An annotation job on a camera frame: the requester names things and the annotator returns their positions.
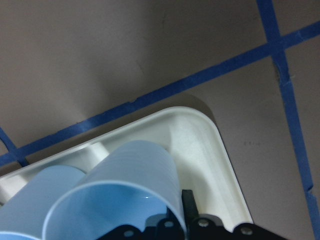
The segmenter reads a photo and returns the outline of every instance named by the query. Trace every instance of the gray floor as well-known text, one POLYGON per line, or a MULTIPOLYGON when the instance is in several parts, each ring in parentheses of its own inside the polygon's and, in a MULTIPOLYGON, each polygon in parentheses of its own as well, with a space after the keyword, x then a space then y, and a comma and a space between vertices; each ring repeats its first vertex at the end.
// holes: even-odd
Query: gray floor
MULTIPOLYGON (((274 8, 283 35, 320 20, 319 1, 274 1, 274 8)), ((0 22, 0 127, 18 147, 266 43, 254 0, 1 1, 0 22)), ((286 54, 320 198, 320 37, 286 54)), ((256 224, 314 239, 269 57, 27 159, 169 106, 198 109, 216 123, 256 224)))

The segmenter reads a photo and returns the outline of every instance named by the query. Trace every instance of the tape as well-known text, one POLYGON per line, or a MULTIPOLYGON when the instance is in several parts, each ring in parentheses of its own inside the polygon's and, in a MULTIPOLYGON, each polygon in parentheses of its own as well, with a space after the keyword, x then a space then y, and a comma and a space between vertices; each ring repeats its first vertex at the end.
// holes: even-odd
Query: tape
POLYGON ((7 154, 0 157, 0 166, 18 161, 21 167, 29 165, 25 155, 17 155, 17 147, 0 127, 0 140, 3 142, 5 147, 8 149, 7 154))
MULTIPOLYGON (((259 8, 267 41, 269 44, 275 45, 277 44, 276 42, 281 40, 281 35, 273 3, 271 0, 257 0, 257 5, 259 8)), ((293 46, 296 41, 305 41, 308 36, 319 34, 319 32, 320 24, 319 22, 316 22, 308 28, 304 28, 293 34, 290 34, 289 37, 286 36, 283 38, 285 43, 285 45, 283 45, 283 50, 271 55, 272 60, 279 71, 279 87, 284 105, 286 120, 294 147, 295 157, 298 163, 304 195, 307 202, 311 224, 316 240, 320 240, 319 208, 316 197, 311 193, 311 189, 313 188, 314 184, 312 181, 307 150, 299 120, 294 87, 290 79, 288 62, 284 49, 286 46, 293 46)))

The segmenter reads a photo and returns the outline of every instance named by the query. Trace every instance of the floor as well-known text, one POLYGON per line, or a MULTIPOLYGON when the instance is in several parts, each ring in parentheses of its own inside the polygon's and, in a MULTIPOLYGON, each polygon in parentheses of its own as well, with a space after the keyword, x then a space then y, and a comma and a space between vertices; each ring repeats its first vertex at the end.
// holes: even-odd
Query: floor
POLYGON ((1 1, 0 174, 188 106, 217 125, 254 222, 315 239, 297 161, 306 156, 295 154, 303 139, 291 139, 300 128, 288 125, 295 118, 286 116, 274 49, 285 46, 309 193, 320 199, 319 21, 317 0, 1 1), (278 41, 263 17, 272 20, 272 5, 278 41))

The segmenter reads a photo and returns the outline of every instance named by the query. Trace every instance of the cup rim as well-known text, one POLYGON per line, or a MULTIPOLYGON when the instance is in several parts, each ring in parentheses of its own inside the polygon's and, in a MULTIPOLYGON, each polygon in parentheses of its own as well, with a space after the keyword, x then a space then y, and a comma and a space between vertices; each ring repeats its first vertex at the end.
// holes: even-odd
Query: cup rim
POLYGON ((158 198, 159 200, 161 200, 162 202, 164 202, 164 204, 166 204, 166 206, 171 210, 171 212, 175 215, 175 217, 177 218, 178 222, 180 223, 181 228, 183 229, 184 234, 186 235, 187 233, 187 228, 186 228, 186 224, 185 224, 185 220, 184 220, 184 216, 183 216, 183 212, 182 214, 179 213, 179 210, 176 209, 169 201, 167 201, 164 197, 162 197, 160 194, 158 194, 157 192, 136 184, 136 183, 132 183, 132 182, 128 182, 125 180, 112 180, 112 179, 108 179, 108 180, 97 180, 94 182, 88 182, 82 185, 79 185, 71 190, 69 190, 68 192, 66 192, 64 195, 62 195, 49 209, 49 211, 46 214, 46 217, 44 219, 43 222, 43 227, 42 227, 42 239, 46 240, 47 236, 47 228, 48 228, 48 223, 50 221, 50 218, 53 214, 53 211, 61 204, 63 203, 63 201, 65 201, 67 198, 69 198, 71 195, 73 195, 76 192, 82 191, 84 189, 90 188, 90 187, 94 187, 94 186, 103 186, 103 185, 119 185, 119 186, 125 186, 125 187, 132 187, 144 192, 147 192, 151 195, 153 195, 154 197, 158 198))
POLYGON ((30 240, 41 240, 41 238, 29 235, 29 234, 25 234, 22 232, 18 232, 18 231, 7 231, 7 230, 0 231, 0 237, 3 235, 13 236, 13 237, 22 237, 30 240))

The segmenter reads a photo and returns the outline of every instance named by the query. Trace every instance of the black bracket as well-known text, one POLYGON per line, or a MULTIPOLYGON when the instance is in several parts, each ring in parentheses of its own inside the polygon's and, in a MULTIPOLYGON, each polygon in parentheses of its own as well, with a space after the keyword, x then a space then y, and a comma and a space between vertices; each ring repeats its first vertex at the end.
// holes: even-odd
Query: black bracket
MULTIPOLYGON (((192 190, 182 190, 181 197, 188 240, 286 240, 252 223, 242 223, 229 232, 217 216, 199 214, 192 190)), ((132 225, 121 225, 98 240, 185 240, 185 235, 168 209, 166 218, 154 227, 146 227, 143 232, 132 225)))

